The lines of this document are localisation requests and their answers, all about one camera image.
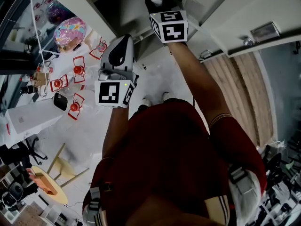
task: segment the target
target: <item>white and black device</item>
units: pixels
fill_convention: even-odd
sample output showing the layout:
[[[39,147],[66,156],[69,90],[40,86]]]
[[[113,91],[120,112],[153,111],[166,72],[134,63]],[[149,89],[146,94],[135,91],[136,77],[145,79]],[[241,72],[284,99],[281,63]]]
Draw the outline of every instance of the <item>white and black device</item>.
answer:
[[[155,34],[162,43],[187,41],[188,22],[186,11],[151,13],[150,20]]]
[[[95,81],[97,105],[128,107],[139,77],[133,73],[134,61],[134,42],[129,34],[118,38],[105,50],[99,78]]]

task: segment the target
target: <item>white shoe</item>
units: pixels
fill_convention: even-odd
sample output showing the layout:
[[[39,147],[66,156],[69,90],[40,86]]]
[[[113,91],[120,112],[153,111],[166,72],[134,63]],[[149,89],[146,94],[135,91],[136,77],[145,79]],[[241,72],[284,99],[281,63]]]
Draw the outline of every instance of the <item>white shoe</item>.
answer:
[[[165,102],[168,99],[175,98],[173,92],[164,92],[162,95],[162,101]]]
[[[152,102],[148,99],[148,97],[144,97],[142,99],[142,105],[146,105],[148,107],[151,107],[152,106]]]

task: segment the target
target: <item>maroon shirt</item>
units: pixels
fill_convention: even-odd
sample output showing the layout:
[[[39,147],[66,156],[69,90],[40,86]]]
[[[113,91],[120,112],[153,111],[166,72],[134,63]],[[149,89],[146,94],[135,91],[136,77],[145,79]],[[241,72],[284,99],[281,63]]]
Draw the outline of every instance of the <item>maroon shirt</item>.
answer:
[[[101,193],[108,225],[124,225],[150,194],[158,194],[183,212],[208,217],[204,200],[231,198],[228,165],[256,174],[265,189],[265,168],[246,133],[232,117],[222,117],[206,131],[187,102],[152,106],[129,121],[129,130],[113,160],[98,164],[91,187],[112,183]],[[90,200],[87,194],[83,207]]]

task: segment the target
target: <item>person's left arm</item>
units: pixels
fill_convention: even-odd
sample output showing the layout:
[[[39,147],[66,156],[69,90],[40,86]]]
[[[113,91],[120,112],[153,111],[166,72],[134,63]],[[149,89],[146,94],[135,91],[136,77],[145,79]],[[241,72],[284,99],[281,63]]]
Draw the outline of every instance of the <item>person's left arm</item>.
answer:
[[[113,108],[110,123],[103,143],[103,158],[112,151],[126,135],[128,129],[128,108]]]

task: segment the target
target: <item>tile floor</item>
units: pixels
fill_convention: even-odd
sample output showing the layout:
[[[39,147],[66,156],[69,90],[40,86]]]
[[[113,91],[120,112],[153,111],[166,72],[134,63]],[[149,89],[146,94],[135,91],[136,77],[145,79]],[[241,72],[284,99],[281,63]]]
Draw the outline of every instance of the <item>tile floor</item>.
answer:
[[[193,97],[188,86],[177,66],[173,56],[170,55],[168,48],[162,48],[146,57],[143,60],[147,69],[134,67],[134,72],[140,75],[138,86],[135,89],[130,102],[131,117],[141,104],[145,95],[149,95],[154,104],[160,103],[161,96],[166,91],[172,91],[177,98],[184,99],[192,104]],[[79,218],[82,216],[83,199],[89,190],[89,183],[92,180],[94,170],[102,157],[102,145],[108,123],[111,116],[111,109],[98,107],[81,115],[78,121],[71,120],[65,115],[55,125],[43,130],[38,134],[38,150],[47,155],[48,160],[43,161],[40,166],[47,170],[54,156],[63,143],[66,143],[61,157],[67,159],[75,168],[76,173],[80,173],[86,168],[90,170],[64,187],[68,197],[67,209],[63,205],[60,207],[65,214]],[[58,174],[54,169],[50,173],[52,177]],[[64,178],[58,179],[59,183],[64,182]]]

